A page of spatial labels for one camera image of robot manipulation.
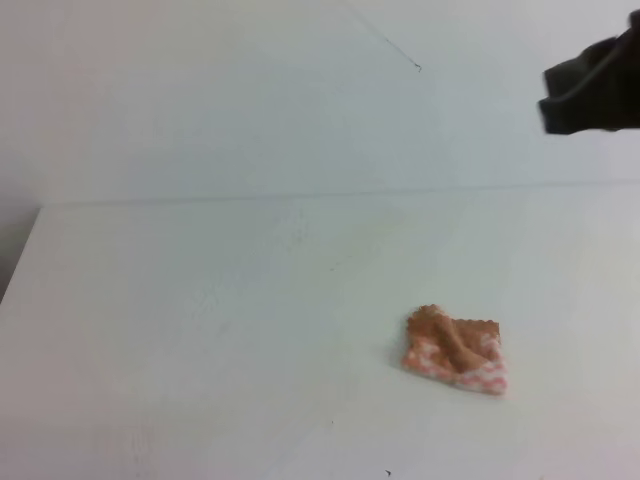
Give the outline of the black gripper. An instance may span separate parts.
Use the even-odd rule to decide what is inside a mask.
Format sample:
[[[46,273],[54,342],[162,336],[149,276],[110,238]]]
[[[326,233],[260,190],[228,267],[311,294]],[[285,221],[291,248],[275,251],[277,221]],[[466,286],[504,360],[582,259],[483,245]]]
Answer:
[[[547,96],[538,102],[544,130],[571,135],[587,130],[639,128],[639,12],[617,37],[543,73]]]

